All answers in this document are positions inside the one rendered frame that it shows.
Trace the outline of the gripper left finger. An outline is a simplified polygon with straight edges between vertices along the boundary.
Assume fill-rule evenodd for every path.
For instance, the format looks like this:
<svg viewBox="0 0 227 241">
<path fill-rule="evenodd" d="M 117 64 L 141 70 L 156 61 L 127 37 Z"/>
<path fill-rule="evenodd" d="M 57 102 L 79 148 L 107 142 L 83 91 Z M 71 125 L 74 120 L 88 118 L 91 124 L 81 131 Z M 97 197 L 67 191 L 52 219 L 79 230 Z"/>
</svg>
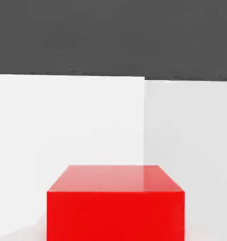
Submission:
<svg viewBox="0 0 227 241">
<path fill-rule="evenodd" d="M 47 215 L 44 213 L 35 225 L 1 236 L 0 241 L 47 241 Z"/>
</svg>

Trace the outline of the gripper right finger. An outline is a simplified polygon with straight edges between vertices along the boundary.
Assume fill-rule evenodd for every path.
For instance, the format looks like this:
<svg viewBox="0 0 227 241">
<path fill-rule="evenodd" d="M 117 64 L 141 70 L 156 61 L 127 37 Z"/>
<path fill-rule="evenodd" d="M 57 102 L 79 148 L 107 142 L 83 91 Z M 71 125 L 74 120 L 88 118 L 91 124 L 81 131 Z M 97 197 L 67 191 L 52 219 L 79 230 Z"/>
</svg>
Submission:
<svg viewBox="0 0 227 241">
<path fill-rule="evenodd" d="M 227 218 L 187 217 L 185 241 L 227 241 Z"/>
</svg>

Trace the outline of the small red cube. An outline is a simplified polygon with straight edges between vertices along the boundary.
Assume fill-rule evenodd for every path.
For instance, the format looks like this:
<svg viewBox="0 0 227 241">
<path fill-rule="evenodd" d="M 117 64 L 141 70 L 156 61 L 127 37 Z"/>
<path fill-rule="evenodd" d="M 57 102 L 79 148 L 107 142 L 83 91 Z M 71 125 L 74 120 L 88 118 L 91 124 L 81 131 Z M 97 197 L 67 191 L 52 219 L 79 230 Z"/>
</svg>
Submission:
<svg viewBox="0 0 227 241">
<path fill-rule="evenodd" d="M 185 193 L 158 165 L 70 165 L 47 191 L 47 241 L 185 241 Z"/>
</svg>

